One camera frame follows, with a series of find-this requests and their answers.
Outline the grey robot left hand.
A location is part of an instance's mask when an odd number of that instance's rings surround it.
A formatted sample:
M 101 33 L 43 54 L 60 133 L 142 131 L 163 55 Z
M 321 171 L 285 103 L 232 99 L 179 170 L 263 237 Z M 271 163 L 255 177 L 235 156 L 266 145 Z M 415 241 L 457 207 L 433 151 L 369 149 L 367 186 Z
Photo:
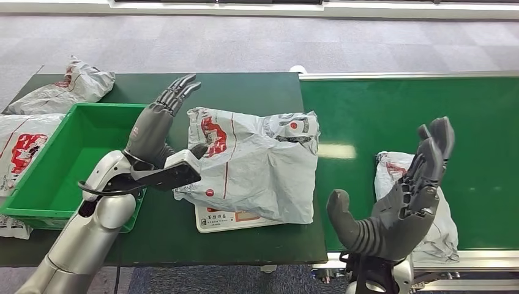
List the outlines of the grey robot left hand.
M 131 163 L 144 162 L 153 168 L 163 168 L 174 149 L 167 144 L 173 119 L 184 101 L 200 88 L 201 82 L 190 73 L 175 79 L 143 109 L 135 121 L 126 147 L 122 151 Z

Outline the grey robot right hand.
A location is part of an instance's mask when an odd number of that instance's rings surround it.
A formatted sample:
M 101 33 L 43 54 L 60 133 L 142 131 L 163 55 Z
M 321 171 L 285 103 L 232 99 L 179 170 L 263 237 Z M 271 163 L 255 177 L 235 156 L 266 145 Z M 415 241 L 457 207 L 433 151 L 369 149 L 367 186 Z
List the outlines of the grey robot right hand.
M 334 189 L 326 209 L 341 244 L 350 254 L 399 261 L 423 240 L 439 205 L 438 187 L 455 144 L 448 117 L 418 128 L 420 142 L 408 171 L 378 200 L 371 216 L 356 220 L 349 195 Z

